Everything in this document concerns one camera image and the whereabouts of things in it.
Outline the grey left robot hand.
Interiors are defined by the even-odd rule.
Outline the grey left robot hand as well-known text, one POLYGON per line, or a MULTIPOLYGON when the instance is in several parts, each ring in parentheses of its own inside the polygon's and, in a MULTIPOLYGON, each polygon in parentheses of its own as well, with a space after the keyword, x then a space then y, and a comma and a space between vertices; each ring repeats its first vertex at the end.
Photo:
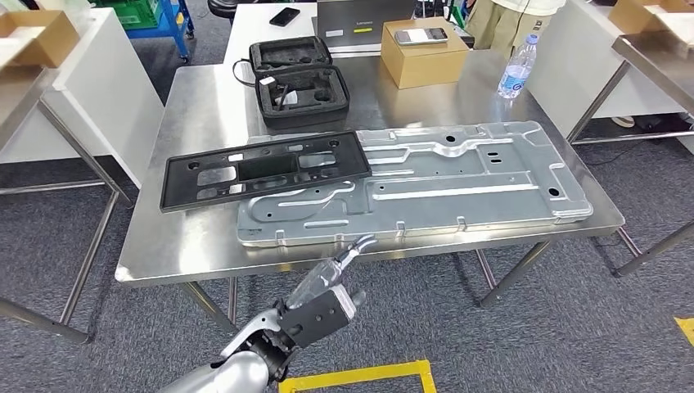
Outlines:
POLYGON ((364 235, 351 242, 337 256, 321 261, 314 266, 286 299, 288 309, 297 309, 340 282, 346 267, 359 256, 363 249, 377 243, 373 234, 364 235))

